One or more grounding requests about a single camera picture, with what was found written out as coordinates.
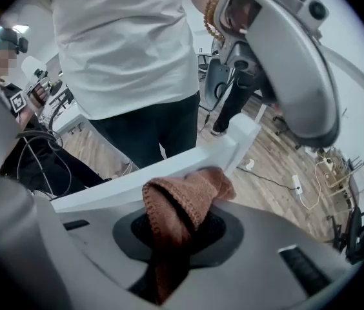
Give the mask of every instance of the brown towel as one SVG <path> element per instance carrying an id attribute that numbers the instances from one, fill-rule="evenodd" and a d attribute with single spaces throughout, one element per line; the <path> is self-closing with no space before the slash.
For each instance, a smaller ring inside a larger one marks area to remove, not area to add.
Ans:
<path id="1" fill-rule="evenodd" d="M 154 237 L 151 265 L 157 302 L 162 304 L 188 273 L 188 246 L 212 200 L 231 200 L 235 190 L 223 171 L 210 167 L 184 178 L 154 178 L 143 186 L 143 201 Z"/>

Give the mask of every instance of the wooden floor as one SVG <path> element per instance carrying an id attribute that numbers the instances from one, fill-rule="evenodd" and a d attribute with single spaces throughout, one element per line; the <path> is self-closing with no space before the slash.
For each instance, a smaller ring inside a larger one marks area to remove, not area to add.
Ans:
<path id="1" fill-rule="evenodd" d="M 260 104 L 257 99 L 251 98 L 245 105 L 243 113 L 254 119 Z M 198 145 L 214 139 L 210 130 L 219 110 L 220 108 L 211 114 L 206 127 L 198 134 Z M 202 129 L 205 116 L 206 112 L 200 109 L 198 130 Z M 274 110 L 268 107 L 261 120 L 262 129 L 244 157 L 242 164 L 248 163 L 249 159 L 252 158 L 255 161 L 253 171 L 256 174 L 289 187 L 293 187 L 292 175 L 297 174 L 303 188 L 301 199 L 307 207 L 311 207 L 317 202 L 319 192 L 314 174 L 316 162 L 305 153 L 303 147 L 295 150 L 295 143 L 289 140 L 286 135 L 275 135 L 278 128 L 277 122 L 274 123 L 272 120 L 274 116 Z M 75 130 L 73 135 L 65 134 L 63 139 L 67 151 L 85 162 L 103 178 L 117 178 L 127 168 L 89 130 L 84 129 L 81 132 Z M 236 169 L 230 177 L 237 193 L 234 202 L 274 212 L 301 227 L 313 237 L 323 241 L 329 240 L 332 238 L 332 226 L 326 217 L 336 211 L 347 209 L 347 204 L 343 200 L 337 201 L 335 198 L 327 198 L 327 188 L 319 168 L 317 168 L 317 175 L 321 183 L 321 196 L 318 205 L 310 211 L 302 206 L 294 191 L 239 169 Z M 342 223 L 344 228 L 347 215 L 339 214 L 336 216 L 336 220 L 338 223 Z"/>

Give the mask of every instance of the black pants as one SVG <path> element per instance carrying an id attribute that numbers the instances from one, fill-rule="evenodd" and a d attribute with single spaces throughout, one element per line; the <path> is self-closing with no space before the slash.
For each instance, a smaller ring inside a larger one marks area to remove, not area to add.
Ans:
<path id="1" fill-rule="evenodd" d="M 258 89 L 251 86 L 251 84 L 252 76 L 240 72 L 239 76 L 234 80 L 231 91 L 222 106 L 221 113 L 214 123 L 214 131 L 225 131 L 229 126 L 230 119 L 241 112 L 252 93 Z"/>
<path id="2" fill-rule="evenodd" d="M 140 169 L 196 146 L 199 92 L 187 99 L 152 105 L 91 124 Z"/>
<path id="3" fill-rule="evenodd" d="M 90 167 L 75 158 L 73 155 L 70 155 L 64 149 L 57 151 L 57 153 L 68 165 L 68 168 L 72 173 L 70 188 L 65 195 L 73 194 L 86 189 L 86 187 L 93 187 L 105 182 L 104 179 L 102 179 Z M 47 159 L 44 159 L 43 162 L 42 160 L 40 161 L 48 183 L 53 190 L 53 194 L 56 196 L 62 195 L 67 190 L 70 181 L 70 174 L 68 173 L 65 164 L 59 158 L 54 158 L 54 154 L 49 154 Z M 21 169 L 20 177 L 21 183 L 30 190 L 37 189 L 39 191 L 50 193 L 43 175 L 41 172 L 37 171 L 36 161 L 33 161 L 27 167 Z"/>

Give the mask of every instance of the power strip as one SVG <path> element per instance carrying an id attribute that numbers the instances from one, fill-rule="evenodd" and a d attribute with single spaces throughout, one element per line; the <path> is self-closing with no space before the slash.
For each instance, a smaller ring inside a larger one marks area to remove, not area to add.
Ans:
<path id="1" fill-rule="evenodd" d="M 303 188 L 301 187 L 301 183 L 299 182 L 297 174 L 292 176 L 292 184 L 294 185 L 294 190 L 297 195 L 303 194 Z"/>

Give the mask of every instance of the person in white shirt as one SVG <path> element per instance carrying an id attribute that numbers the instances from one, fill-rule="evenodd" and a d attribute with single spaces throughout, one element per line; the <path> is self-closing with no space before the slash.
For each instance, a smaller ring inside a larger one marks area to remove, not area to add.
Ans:
<path id="1" fill-rule="evenodd" d="M 208 0 L 192 0 L 204 12 Z M 139 168 L 196 146 L 199 83 L 182 0 L 51 0 L 81 113 Z"/>

